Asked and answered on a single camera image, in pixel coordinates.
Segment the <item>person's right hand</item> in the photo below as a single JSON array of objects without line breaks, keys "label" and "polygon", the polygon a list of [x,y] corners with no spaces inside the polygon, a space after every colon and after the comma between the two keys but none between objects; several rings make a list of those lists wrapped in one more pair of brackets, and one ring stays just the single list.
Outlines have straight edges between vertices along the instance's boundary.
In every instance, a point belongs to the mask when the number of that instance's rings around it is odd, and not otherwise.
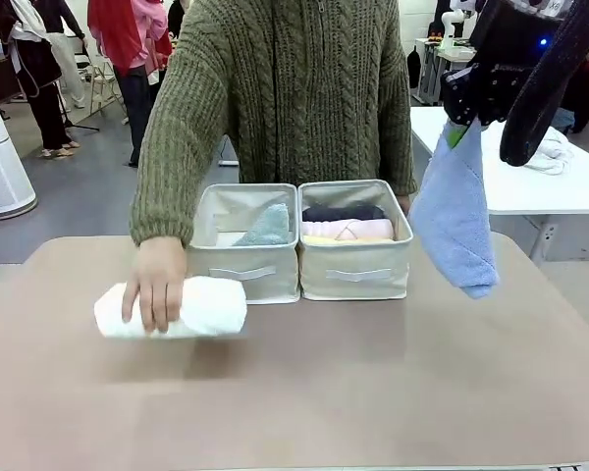
[{"label": "person's right hand", "polygon": [[186,274],[187,256],[178,238],[158,236],[142,242],[123,296],[123,321],[132,319],[138,302],[144,329],[166,333],[179,319]]}]

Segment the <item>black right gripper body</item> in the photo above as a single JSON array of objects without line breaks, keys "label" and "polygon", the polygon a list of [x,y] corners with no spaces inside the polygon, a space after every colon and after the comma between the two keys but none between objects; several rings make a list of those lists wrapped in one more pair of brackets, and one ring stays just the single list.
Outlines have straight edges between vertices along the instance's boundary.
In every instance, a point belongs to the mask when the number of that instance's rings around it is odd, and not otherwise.
[{"label": "black right gripper body", "polygon": [[469,38],[475,50],[469,68],[475,74],[533,69],[563,21],[545,1],[477,1],[475,7],[478,20]]}]

